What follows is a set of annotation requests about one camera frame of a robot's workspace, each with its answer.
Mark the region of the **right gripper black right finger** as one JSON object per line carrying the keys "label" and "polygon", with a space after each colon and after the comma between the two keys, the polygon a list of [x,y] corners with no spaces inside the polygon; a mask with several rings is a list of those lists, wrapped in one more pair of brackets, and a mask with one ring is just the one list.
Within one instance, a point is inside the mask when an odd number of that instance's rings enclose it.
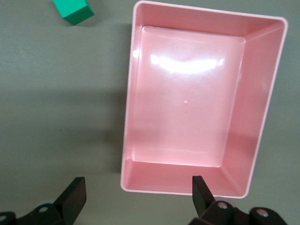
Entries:
{"label": "right gripper black right finger", "polygon": [[254,207],[245,213],[226,201],[217,201],[202,176],[192,177],[192,199],[198,217],[191,225],[284,225],[275,211]]}

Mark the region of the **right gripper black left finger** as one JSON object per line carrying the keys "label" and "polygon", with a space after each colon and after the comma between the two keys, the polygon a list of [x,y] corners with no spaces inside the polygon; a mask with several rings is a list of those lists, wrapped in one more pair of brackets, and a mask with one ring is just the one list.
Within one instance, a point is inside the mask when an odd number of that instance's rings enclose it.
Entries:
{"label": "right gripper black left finger", "polygon": [[2,225],[72,225],[87,200],[84,177],[76,177],[53,203],[45,203],[25,216],[14,212],[0,213]]}

